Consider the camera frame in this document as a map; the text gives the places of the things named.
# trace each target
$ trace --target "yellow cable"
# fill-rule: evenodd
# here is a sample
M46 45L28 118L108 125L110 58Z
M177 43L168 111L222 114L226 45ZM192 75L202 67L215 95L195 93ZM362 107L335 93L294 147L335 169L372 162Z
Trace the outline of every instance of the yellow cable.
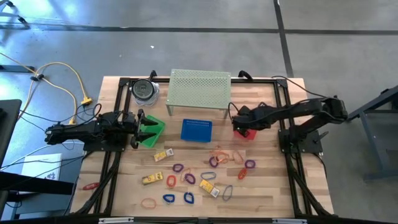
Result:
M72 70L72 71L76 74L76 76L78 77L79 82L80 82L80 87L81 87L81 90L82 90L82 92L83 92L83 96L85 97L85 99L87 99L87 95L86 95L85 89L84 89L84 87L83 87L83 82L81 81L81 78L80 78L79 74L76 72L76 70L73 69L70 65L68 65L68 64L66 64L66 63L62 63L62 62L52 62L52 63L48 63L48 64L45 64L45 65L41 66L39 69L37 69L37 71L33 71L32 69L30 69L29 67L26 67L25 65L23 65L23 64L20 63L20 62L18 62L17 60L14 60L14 59L8 57L7 55L5 55L5 54L3 54L3 53L1 53L1 52L0 52L0 54L3 55L3 56L5 56L5 57L8 58L9 60L12 60L13 62L19 64L20 66L22 66L22 67L28 69L28 71L31 71L31 72L35 75L35 77L38 76L38 72L39 72L41 69L45 69L45 68L47 68L47 67L50 66L50 65L60 64L60 65L64 65L64 66L68 67L68 68L69 68L70 70ZM62 88L62 87L60 87L60 86L57 86L57 85L51 83L51 82L48 81L46 78L43 78L43 80L46 81L48 84L54 86L55 88L59 88L59 89L65 91L65 92L67 92L67 93L73 98L73 105L74 105L74 107L75 107L75 109L74 109L74 114L77 114L77 110L76 110L76 98L75 98L75 96L73 96L73 94L72 94L70 91L68 91L68 90L66 90L66 89L64 89L64 88ZM30 83L30 88L29 88L28 97L27 97L27 100L26 100L26 103L25 103L25 106L24 106L23 110L22 110L21 113L19 114L18 119L22 116L22 114L25 112L26 108L28 107L28 105L29 105L29 103L30 103L30 99L32 98L32 95L33 95L33 94L32 94L33 82L34 82L34 81L32 81L32 82ZM69 121L69 123L70 123L70 124L74 124L74 123L75 123L75 118L76 118L76 115L75 115L74 117L71 118L71 120Z
M45 82L47 82L48 84L54 86L55 88L58 88L58 89L60 89L60 90L63 90L63 91L65 91L65 92L69 93L69 95L73 98L73 105L74 105L74 107L75 107L75 109L73 110L73 111L74 111L73 114L77 114L77 109L76 109L76 98L75 98L75 96L73 96L73 94L72 94L71 92L69 92L67 89L64 89L64 88L62 88L62 87L60 87L60 86L57 86L57 85L51 83L51 82L48 81L46 78L43 78L43 80L44 80ZM75 116L76 116L76 115L74 115L74 116L71 118L71 120L69 121L70 124L74 124L74 123L75 123Z
M83 87L83 82L81 81L79 73L77 73L75 69L73 69L70 65L68 65L66 63L63 63L63 62L51 62L51 63L45 64L45 65L41 66L39 69L37 69L36 74L38 74L41 69L44 70L45 68L47 68L50 65L64 65L64 66L68 67L70 70L72 70L75 73L75 75L77 76L77 79L79 79L81 91L83 92L83 96L85 98L87 97L86 90Z

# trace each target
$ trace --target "purple rubber band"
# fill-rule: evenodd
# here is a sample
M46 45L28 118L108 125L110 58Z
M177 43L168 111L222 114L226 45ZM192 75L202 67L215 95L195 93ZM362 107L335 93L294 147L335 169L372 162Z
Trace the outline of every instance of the purple rubber band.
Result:
M253 168L256 167L256 162L255 162L254 160L252 160L252 159L248 159L248 160L244 163L244 166L245 166L247 169L253 169Z
M195 184L196 182L196 178L193 174L185 174L184 179L190 184Z
M213 168L216 168L216 167L218 166L218 162L217 162L217 160L216 160L216 157L211 156L210 159L209 159L209 164L210 164Z
M184 169L184 165L182 165L182 164L174 164L173 165L174 172L181 172L183 169Z

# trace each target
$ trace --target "black floor stripe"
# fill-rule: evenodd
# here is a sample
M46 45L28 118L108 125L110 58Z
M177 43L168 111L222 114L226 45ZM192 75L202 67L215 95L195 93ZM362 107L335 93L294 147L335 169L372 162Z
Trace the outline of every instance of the black floor stripe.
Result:
M101 27L77 25L0 24L0 30L43 30L43 31L87 31L87 32L214 32L214 33L252 33L278 34L279 29L263 28L184 28L184 27ZM308 35L398 35L398 30L320 30L320 29L284 29L285 34Z
M286 34L310 35L398 35L398 30L305 30L285 29Z
M212 32L212 33L245 33L277 34L278 29L257 28L183 28L183 27L100 27L76 25L0 25L8 30L44 30L44 31L87 31L87 32Z
M284 57L284 62L285 62L286 75L289 78L293 78L294 74L293 74L292 62L290 61L289 49L287 48L285 27L284 27L284 22L282 20L282 13L280 11L278 0L274 0L274 7L275 7L276 20L279 29L280 44L282 46L282 55Z

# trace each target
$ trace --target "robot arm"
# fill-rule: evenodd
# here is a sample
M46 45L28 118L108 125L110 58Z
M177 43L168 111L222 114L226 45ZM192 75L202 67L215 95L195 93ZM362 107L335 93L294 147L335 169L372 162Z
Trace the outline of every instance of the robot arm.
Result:
M113 151L114 147L123 148L128 134L133 135L130 144L134 149L138 147L139 142L156 135L156 133L141 132L141 125L157 125L156 122L145 117L142 109L138 111L138 119L135 119L136 115L128 113L121 121L118 121L122 113L114 111L100 114L95 121L82 124L55 124L46 129L44 141L47 144L60 144L68 139L79 139L86 143L85 150L87 151Z

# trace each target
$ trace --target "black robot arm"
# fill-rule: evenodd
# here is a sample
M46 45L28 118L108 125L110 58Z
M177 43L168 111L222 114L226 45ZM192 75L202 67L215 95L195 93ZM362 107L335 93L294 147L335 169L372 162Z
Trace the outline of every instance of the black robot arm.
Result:
M234 131L247 136L248 129L263 130L270 128L280 119L296 118L313 115L311 119L301 125L289 128L290 141L305 138L308 133L328 123L340 124L347 119L344 102L337 98L314 98L299 101L294 105L275 108L263 102L257 108L249 109L242 106L238 115L232 117Z
M45 130L47 144L60 144L68 139L79 139L85 143L86 151L123 151L128 134L132 134L131 146L136 149L142 142L156 133L143 133L141 125L157 125L145 117L140 109L136 115L123 114L122 111L99 114L96 120L81 124L64 125L55 124Z

